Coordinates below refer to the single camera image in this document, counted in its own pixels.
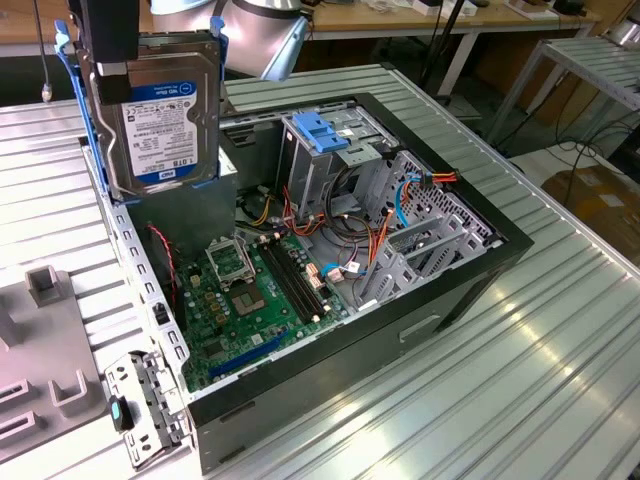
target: latch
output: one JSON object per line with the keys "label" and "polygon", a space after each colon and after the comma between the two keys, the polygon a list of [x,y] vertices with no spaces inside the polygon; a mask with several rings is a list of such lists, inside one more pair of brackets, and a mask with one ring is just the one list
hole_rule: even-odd
{"label": "latch", "polygon": [[158,352],[131,352],[105,371],[116,430],[138,471],[181,445],[188,422],[178,387]]}

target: expansion slot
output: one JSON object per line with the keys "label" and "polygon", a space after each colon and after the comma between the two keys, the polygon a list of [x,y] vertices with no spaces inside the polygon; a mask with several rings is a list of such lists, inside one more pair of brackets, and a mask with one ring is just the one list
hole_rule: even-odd
{"label": "expansion slot", "polygon": [[260,256],[303,323],[318,321],[326,313],[298,266],[278,243],[261,244]]}
{"label": "expansion slot", "polygon": [[260,345],[253,350],[249,350],[248,352],[243,353],[242,355],[238,355],[236,358],[229,360],[228,362],[223,363],[222,365],[218,365],[216,367],[211,367],[209,369],[209,378],[214,378],[219,375],[228,373],[236,368],[242,367],[249,362],[257,360],[258,358],[271,353],[280,347],[280,342],[289,334],[289,332],[283,332],[275,338],[272,338],[268,342],[263,345]]}

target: table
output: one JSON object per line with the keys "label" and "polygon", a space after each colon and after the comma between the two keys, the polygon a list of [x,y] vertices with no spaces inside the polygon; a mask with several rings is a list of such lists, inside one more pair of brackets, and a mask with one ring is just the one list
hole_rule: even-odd
{"label": "table", "polygon": [[[371,92],[535,245],[452,328],[207,478],[626,478],[640,459],[640,271],[395,70],[228,83],[241,111]],[[0,109],[0,282],[71,271],[100,370],[147,348],[76,137],[72,102]],[[104,418],[0,466],[0,478],[133,475]],[[183,446],[145,478],[199,478]]]}
{"label": "table", "polygon": [[[502,105],[496,112],[493,125],[487,136],[487,142],[492,142],[500,132],[507,115],[513,108],[522,90],[535,72],[543,58],[556,62],[554,69],[556,81],[565,71],[569,71],[585,82],[590,83],[602,93],[610,97],[600,112],[594,117],[604,118],[612,103],[619,102],[630,110],[640,108],[640,93],[638,78],[640,77],[640,52],[625,50],[605,38],[580,38],[543,40],[531,53],[529,60],[522,68],[520,75],[513,83],[511,90],[504,98]],[[529,108],[535,108],[544,100],[553,83],[542,86]],[[583,136],[588,138],[595,132],[598,123],[594,122]]]}
{"label": "table", "polygon": [[[438,90],[439,95],[451,94],[481,33],[577,30],[576,36],[585,37],[600,20],[592,12],[588,12],[584,18],[561,15],[560,19],[529,20],[503,5],[500,0],[491,2],[487,8],[479,8],[475,16],[457,20],[452,33],[462,34],[463,38]],[[0,18],[0,57],[38,54],[30,3],[20,0],[5,0],[5,3],[8,6],[1,9],[9,14],[5,19]],[[53,20],[67,18],[66,3],[65,0],[40,0],[39,5],[43,36],[46,43],[52,44],[55,34]],[[313,23],[313,35],[309,35],[309,39],[313,40],[406,37],[431,35],[436,26],[436,17],[425,17],[406,8],[380,14],[358,2],[353,5],[320,4],[314,9]],[[442,32],[445,23],[446,19],[441,19],[438,32]],[[140,3],[140,30],[153,31],[153,21],[146,0],[141,0]],[[53,53],[51,45],[48,46],[48,51]]]}

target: side panel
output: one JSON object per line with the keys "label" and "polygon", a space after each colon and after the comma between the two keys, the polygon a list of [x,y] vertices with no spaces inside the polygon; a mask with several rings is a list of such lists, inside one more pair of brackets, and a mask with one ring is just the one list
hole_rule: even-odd
{"label": "side panel", "polygon": [[[440,326],[450,326],[499,273],[483,274],[463,283],[288,381],[198,426],[203,473],[393,362],[432,337]],[[216,392],[207,400],[214,403],[224,394],[224,390]]]}

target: blue latch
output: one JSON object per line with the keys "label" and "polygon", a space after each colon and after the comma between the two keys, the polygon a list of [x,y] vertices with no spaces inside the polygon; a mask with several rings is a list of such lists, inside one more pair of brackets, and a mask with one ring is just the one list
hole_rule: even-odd
{"label": "blue latch", "polygon": [[316,112],[296,113],[293,124],[320,153],[347,148],[349,142],[333,131],[329,122]]}

